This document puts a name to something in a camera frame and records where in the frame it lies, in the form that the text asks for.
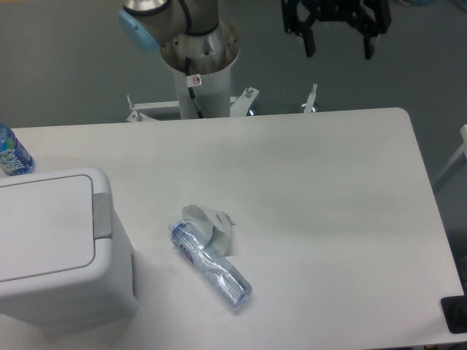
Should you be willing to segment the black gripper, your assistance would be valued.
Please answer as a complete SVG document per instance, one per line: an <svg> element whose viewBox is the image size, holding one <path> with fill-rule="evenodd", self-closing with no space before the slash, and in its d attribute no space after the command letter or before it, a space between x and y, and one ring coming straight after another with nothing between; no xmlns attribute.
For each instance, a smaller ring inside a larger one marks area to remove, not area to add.
<svg viewBox="0 0 467 350"><path fill-rule="evenodd" d="M298 15L298 5L309 14L305 19ZM281 0L282 20L286 33L294 33L303 39L306 56L316 52L312 26L316 20L344 22L363 36L366 60L374 54L374 42L380 34L386 34L392 23L388 0L375 1L288 1Z"/></svg>

